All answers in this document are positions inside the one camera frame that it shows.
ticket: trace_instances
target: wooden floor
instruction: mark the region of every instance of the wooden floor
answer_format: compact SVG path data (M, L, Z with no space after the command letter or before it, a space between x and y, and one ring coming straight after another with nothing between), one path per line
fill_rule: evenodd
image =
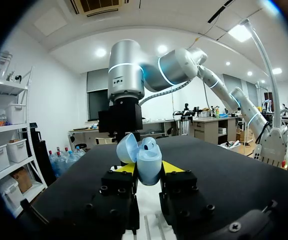
M256 144L255 144L254 141L250 142L250 143L249 143L249 146L245 146L245 153L244 153L244 145L241 144L241 145L238 147L238 151L237 151L237 152L238 152L239 154L243 154L243 155L247 156L247 155L249 155L250 153L253 152L255 146L256 146Z

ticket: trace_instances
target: black table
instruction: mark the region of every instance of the black table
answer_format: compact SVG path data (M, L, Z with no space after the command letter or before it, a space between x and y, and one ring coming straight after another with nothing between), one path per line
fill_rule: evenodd
M263 209L270 200L277 201L277 209L288 225L288 171L190 136L161 138L157 143L163 160L192 170L200 192L215 205L214 217L201 231L222 228L251 209ZM115 144L97 145L47 188L33 206L48 219L83 208L98 192L105 171L119 163ZM20 220L29 222L25 214Z

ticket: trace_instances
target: shelving unit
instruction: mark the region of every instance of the shelving unit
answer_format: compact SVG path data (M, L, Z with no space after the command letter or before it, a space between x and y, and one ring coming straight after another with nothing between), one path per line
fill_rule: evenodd
M26 123L23 124L16 124L16 125L9 125L9 126L0 126L0 133L12 131L12 130L18 130L18 129L24 129L27 127Z
M31 161L33 161L34 158L31 156L19 163L10 161L10 166L2 171L0 171L0 179L4 178L5 176L7 176L8 174L12 173L13 171L17 170L18 168L30 163Z
M42 190L45 189L45 186L37 181L32 181L32 187L28 189L25 193L23 193L24 198L31 202L38 194L41 193ZM22 212L23 208L20 206L16 210L12 211L14 217L18 217L18 215Z
M5 81L0 79L0 95L8 95L8 96L15 96L17 99L17 103L23 104L24 99L26 97L26 123L23 124L16 124L16 125L9 125L9 126L0 126L0 138L3 137L2 133L8 132L8 131L16 131L19 132L21 129L27 129L27 136L28 136L28 143L30 146L31 154L32 156L19 162L12 162L10 161L10 166L2 171L0 171L0 180L4 178L5 176L9 175L13 171L17 170L20 167L23 167L25 165L30 166L36 175L40 178L41 182L37 182L34 179L32 180L32 187L28 189L25 193L23 193L24 197L31 202L39 193L41 193L42 190L47 188L46 182L43 178L43 175L40 171L40 168L38 166L38 162L36 160L35 151L32 143L31 138L31 132L30 132L30 124L29 124L29 99L30 99L30 85L31 85L31 78L33 73L33 67L31 70L23 76L23 79L25 77L29 77L27 85L19 84L15 82ZM23 208L20 206L16 210L13 210L12 213L15 217L17 217L21 212Z

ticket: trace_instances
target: cable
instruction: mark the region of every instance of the cable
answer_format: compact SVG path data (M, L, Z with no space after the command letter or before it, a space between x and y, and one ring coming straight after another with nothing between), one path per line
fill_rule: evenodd
M204 33L204 34L202 34L201 36L195 38L195 41L192 43L192 45L188 47L189 49L190 49L192 46L194 46L194 44L195 44L201 37L205 36L205 35L215 26L215 24L217 23L217 20L219 19L219 16L220 16L220 14L217 16L216 21L215 21L214 24L209 28L209 30L207 30L206 33Z
M163 95L170 94L170 93L173 93L173 92L175 92L175 91L178 91L178 90L182 89L183 87L187 86L192 80L193 80L193 79L188 80L186 83L182 84L181 86L179 86L179 87L177 87L177 88L175 88L175 89L172 89L172 90L169 90L169 91L164 91L164 92L161 92L161 93L156 93L156 94L154 94L154 95L152 95L152 96L149 96L149 97L145 98L144 100L142 100L142 101L139 103L139 106L141 106L142 104L144 104L144 103L147 102L148 100L153 99L153 98L155 98L155 97L163 96Z
M262 131L261 131L260 134L258 135L258 137L257 137L257 139L256 139L256 141L255 141L256 144L259 144L260 139L261 139L261 137L262 137L262 135L263 135L263 133L264 133L264 131L265 131L265 129L266 129L266 127L267 127L268 125L269 125L269 121L267 121L267 122L265 123Z

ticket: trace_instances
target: light blue plastic object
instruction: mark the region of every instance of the light blue plastic object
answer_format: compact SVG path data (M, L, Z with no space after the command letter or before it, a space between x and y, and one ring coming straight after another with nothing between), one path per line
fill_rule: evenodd
M155 185L159 181L161 167L162 153L156 140L152 137L144 138L137 155L139 181L144 185Z
M135 136L132 133L124 136L124 138L121 139L117 145L116 153L119 160L123 163L131 164L136 162L138 144Z
M221 114L219 115L219 117L220 117L220 118L227 118L228 115L227 115L226 113L221 113Z

